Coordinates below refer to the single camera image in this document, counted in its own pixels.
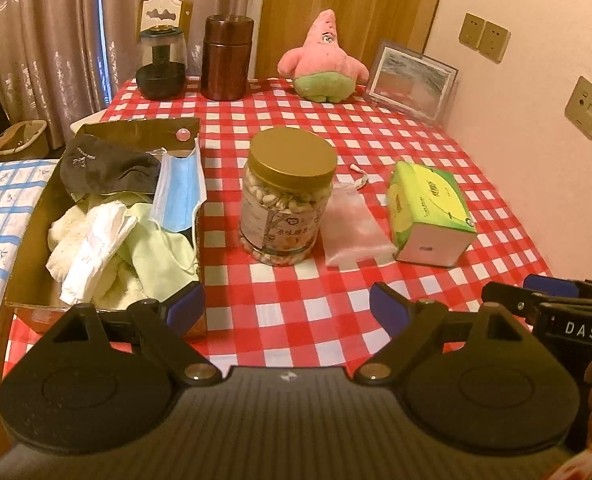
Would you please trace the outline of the silver picture frame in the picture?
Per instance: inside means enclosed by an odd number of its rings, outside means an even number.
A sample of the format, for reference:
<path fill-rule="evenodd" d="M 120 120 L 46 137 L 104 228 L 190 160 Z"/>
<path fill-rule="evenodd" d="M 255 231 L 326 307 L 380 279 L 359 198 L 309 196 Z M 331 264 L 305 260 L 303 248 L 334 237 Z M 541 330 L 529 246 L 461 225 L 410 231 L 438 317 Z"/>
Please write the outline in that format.
<path fill-rule="evenodd" d="M 427 124 L 442 119 L 458 69 L 421 52 L 383 40 L 364 96 Z"/>

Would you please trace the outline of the black fabric cap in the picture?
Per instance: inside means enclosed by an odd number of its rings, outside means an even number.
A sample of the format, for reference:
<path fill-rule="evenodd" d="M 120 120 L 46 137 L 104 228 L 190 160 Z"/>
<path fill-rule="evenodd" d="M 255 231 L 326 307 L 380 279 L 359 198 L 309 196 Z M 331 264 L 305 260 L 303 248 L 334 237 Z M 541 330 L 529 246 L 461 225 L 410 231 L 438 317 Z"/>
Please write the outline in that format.
<path fill-rule="evenodd" d="M 160 162 L 151 154 L 81 134 L 62 157 L 60 177 L 72 194 L 151 194 L 159 172 Z"/>

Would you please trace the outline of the brown wooden canister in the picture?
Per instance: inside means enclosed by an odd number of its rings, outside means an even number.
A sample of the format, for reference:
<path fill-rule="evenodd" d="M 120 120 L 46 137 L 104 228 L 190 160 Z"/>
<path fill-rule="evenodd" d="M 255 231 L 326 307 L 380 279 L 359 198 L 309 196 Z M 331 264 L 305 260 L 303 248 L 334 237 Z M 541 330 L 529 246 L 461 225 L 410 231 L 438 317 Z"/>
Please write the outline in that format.
<path fill-rule="evenodd" d="M 245 96 L 253 45 L 253 20 L 245 15 L 215 14 L 206 18 L 200 92 L 212 101 Z"/>

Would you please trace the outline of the blue surgical mask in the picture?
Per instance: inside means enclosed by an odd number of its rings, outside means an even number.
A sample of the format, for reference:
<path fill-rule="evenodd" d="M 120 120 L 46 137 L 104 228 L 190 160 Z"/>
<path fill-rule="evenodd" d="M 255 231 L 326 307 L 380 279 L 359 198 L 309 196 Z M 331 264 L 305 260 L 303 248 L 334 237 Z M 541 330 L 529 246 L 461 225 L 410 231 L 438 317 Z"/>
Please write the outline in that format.
<path fill-rule="evenodd" d="M 206 200 L 199 145 L 183 157 L 163 151 L 149 218 L 169 232 L 184 232 L 194 228 L 198 209 Z"/>

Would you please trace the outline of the red checkered tablecloth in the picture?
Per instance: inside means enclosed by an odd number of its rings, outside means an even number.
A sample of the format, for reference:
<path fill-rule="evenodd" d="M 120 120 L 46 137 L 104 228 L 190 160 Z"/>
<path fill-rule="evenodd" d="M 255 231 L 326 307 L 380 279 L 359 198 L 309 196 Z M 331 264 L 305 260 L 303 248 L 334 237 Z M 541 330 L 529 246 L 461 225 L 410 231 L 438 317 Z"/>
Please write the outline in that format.
<path fill-rule="evenodd" d="M 282 79 L 255 81 L 244 99 L 215 102 L 190 82 L 182 99 L 144 99 L 125 84 L 105 112 L 109 122 L 195 116 L 207 191 L 201 210 L 206 332 L 195 347 L 218 367 L 332 366 L 354 370 L 387 341 L 369 292 L 385 283 L 411 299 L 474 311 L 491 281 L 521 284 L 548 267 L 500 193 L 444 132 L 355 98 L 314 104 Z M 334 192 L 317 244 L 290 266 L 249 254 L 239 234 L 241 187 L 250 139 L 272 127 L 298 128 L 335 148 Z M 410 162 L 452 174 L 476 238 L 453 266 L 418 266 L 391 248 L 365 258 L 366 240 L 388 242 L 387 191 L 393 167 Z"/>

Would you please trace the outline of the beige curtain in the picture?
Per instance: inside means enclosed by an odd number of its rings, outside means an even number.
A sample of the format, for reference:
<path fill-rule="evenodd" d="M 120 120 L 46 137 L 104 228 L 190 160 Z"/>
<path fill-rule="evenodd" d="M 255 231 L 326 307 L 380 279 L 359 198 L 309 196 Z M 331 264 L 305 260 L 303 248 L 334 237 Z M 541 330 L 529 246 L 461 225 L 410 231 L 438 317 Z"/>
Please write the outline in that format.
<path fill-rule="evenodd" d="M 9 122 L 44 119 L 58 148 L 75 120 L 102 110 L 136 74 L 144 0 L 0 0 L 0 103 Z M 205 21 L 244 14 L 248 0 L 192 3 L 187 71 L 200 72 Z"/>

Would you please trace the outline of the pink starfish plush toy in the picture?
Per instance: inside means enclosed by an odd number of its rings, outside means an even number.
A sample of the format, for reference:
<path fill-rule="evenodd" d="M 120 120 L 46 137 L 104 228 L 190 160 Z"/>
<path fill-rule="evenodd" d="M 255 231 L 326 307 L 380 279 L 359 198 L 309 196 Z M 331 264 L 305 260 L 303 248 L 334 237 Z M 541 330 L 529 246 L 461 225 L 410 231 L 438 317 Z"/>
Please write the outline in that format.
<path fill-rule="evenodd" d="M 369 80 L 367 67 L 339 46 L 331 9 L 317 16 L 301 47 L 283 54 L 277 72 L 293 81 L 298 96 L 317 103 L 340 103 L 352 96 L 358 82 Z"/>

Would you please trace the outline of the gold lid nut jar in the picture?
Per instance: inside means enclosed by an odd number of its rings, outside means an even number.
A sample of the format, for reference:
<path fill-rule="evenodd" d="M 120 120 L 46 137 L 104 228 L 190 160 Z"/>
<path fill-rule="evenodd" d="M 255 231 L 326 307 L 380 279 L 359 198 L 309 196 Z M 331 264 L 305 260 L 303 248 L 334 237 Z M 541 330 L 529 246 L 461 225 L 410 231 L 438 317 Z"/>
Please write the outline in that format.
<path fill-rule="evenodd" d="M 298 128 L 274 127 L 250 140 L 241 181 L 241 244 L 269 266 L 309 256 L 331 197 L 337 169 L 333 144 Z"/>

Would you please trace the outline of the pink mesh pouch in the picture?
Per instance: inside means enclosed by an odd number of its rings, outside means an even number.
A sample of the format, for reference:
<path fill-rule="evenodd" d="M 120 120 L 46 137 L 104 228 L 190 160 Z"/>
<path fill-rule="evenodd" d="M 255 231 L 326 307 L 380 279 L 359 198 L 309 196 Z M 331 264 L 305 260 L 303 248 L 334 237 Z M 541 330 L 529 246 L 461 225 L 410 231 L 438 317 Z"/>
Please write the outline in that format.
<path fill-rule="evenodd" d="M 395 252 L 360 194 L 369 176 L 358 165 L 350 169 L 360 177 L 334 184 L 322 217 L 320 234 L 325 264 L 330 268 L 391 257 Z"/>

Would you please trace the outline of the white cloth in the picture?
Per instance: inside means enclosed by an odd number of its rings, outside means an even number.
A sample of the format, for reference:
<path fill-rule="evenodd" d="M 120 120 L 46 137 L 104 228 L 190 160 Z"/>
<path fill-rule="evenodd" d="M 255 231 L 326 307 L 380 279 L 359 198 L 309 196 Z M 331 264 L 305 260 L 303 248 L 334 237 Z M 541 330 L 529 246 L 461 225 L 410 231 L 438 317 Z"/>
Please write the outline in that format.
<path fill-rule="evenodd" d="M 62 285 L 60 299 L 64 304 L 88 302 L 107 263 L 136 225 L 127 207 L 114 200 L 98 205 Z"/>

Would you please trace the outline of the light green cloth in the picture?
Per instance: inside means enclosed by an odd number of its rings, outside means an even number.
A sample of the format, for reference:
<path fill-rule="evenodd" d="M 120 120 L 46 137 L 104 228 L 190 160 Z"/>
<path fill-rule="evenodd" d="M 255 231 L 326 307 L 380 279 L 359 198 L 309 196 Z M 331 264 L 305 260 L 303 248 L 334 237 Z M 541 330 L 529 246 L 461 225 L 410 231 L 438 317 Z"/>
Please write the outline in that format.
<path fill-rule="evenodd" d="M 166 300 L 189 283 L 198 281 L 196 252 L 180 233 L 162 229 L 149 218 L 151 204 L 135 203 L 126 216 L 136 220 L 118 249 L 118 255 L 136 271 L 144 294 Z"/>

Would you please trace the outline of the beige waste basket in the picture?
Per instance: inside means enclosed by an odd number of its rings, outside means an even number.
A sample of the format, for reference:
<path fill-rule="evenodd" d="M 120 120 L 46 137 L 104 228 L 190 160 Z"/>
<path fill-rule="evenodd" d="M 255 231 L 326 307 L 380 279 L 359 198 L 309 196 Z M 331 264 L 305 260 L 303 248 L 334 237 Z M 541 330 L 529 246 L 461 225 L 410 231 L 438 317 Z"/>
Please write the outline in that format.
<path fill-rule="evenodd" d="M 0 162 L 42 159 L 49 155 L 45 120 L 16 122 L 0 134 Z"/>

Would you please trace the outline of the dark glass jar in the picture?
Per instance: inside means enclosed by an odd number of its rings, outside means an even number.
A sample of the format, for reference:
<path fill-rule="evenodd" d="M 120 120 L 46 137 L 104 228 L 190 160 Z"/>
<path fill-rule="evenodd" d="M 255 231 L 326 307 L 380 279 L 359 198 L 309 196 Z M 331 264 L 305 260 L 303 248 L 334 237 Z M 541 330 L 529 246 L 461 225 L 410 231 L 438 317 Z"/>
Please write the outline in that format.
<path fill-rule="evenodd" d="M 166 101 L 184 92 L 186 79 L 186 42 L 182 29 L 156 25 L 139 34 L 141 64 L 136 84 L 146 99 Z"/>

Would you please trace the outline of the white fluffy towel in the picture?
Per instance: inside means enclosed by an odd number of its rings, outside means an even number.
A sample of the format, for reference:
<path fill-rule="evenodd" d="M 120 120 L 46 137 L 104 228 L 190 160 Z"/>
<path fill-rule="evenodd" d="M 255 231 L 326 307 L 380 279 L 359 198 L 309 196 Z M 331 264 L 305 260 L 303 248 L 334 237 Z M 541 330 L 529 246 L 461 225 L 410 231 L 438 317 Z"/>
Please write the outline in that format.
<path fill-rule="evenodd" d="M 62 304 L 122 310 L 146 297 L 127 246 L 139 225 L 130 210 L 143 203 L 133 193 L 87 195 L 51 224 L 46 270 L 61 285 Z"/>

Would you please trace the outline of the green tissue box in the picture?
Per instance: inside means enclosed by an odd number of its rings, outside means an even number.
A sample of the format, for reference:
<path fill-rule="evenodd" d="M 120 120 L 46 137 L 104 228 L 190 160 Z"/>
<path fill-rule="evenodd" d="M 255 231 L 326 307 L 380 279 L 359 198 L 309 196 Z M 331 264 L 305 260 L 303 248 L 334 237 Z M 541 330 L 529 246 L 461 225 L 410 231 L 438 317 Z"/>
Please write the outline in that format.
<path fill-rule="evenodd" d="M 477 237 L 465 197 L 448 171 L 397 162 L 386 202 L 401 262 L 451 268 Z"/>

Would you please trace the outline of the wall power socket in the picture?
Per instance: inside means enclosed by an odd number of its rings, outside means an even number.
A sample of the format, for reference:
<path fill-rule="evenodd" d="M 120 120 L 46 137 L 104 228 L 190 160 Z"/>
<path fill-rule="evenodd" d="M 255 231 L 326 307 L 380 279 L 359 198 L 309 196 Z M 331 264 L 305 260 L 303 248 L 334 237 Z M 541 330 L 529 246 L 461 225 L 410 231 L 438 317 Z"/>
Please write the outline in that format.
<path fill-rule="evenodd" d="M 588 140 L 592 140 L 592 83 L 580 76 L 565 107 L 568 119 Z"/>

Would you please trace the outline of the white wooden chair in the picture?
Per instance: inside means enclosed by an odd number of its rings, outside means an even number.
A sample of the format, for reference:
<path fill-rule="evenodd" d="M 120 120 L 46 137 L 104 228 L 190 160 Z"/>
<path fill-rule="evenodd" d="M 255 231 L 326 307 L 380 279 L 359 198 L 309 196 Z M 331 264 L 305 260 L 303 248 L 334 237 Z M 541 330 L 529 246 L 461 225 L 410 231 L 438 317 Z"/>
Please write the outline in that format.
<path fill-rule="evenodd" d="M 182 29 L 186 42 L 187 67 L 187 38 L 192 18 L 192 3 L 184 0 L 142 0 L 136 20 L 136 69 L 141 64 L 139 52 L 139 34 L 142 30 L 156 25 L 171 25 Z"/>

